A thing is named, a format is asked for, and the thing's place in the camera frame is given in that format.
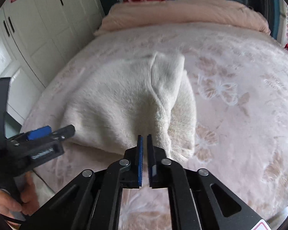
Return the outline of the person's left hand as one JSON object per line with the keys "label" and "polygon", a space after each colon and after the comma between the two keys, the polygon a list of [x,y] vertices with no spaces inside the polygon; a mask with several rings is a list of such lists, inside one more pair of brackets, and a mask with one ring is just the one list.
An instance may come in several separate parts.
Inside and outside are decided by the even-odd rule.
{"label": "person's left hand", "polygon": [[27,172],[25,174],[26,183],[24,190],[21,192],[22,205],[13,199],[8,193],[0,189],[1,214],[14,218],[12,212],[22,212],[25,215],[32,215],[40,208],[32,174],[32,172]]}

